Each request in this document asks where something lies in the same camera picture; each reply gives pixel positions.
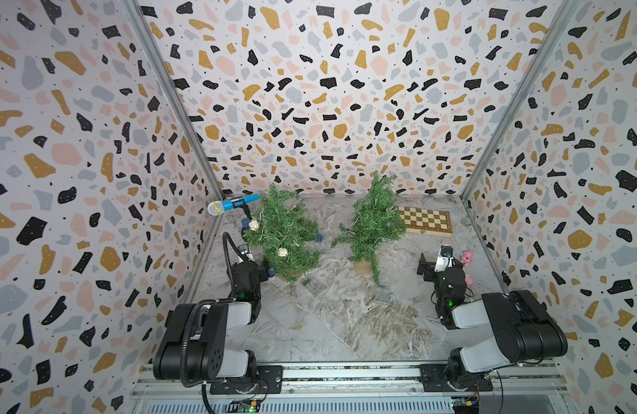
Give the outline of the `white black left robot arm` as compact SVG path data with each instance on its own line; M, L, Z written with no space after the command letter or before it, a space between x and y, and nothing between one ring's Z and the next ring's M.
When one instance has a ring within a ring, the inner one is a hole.
M268 270L252 260L228 267L233 292L228 298L178 305L169 314L166 332L153 358L154 377L192 387L225 383L235 388L257 382L256 357L226 348L227 331L252 324L261 310L261 284Z

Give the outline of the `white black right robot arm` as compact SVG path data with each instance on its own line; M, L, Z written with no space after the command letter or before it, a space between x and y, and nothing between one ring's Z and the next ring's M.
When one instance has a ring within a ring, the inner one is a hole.
M450 352L442 377L462 389L501 367L540 363L568 352L568 340L558 323L527 290L483 293L468 302L465 264L442 246L438 257L418 260L417 274L434 286L430 297L439 322L450 331L487 326L492 336Z

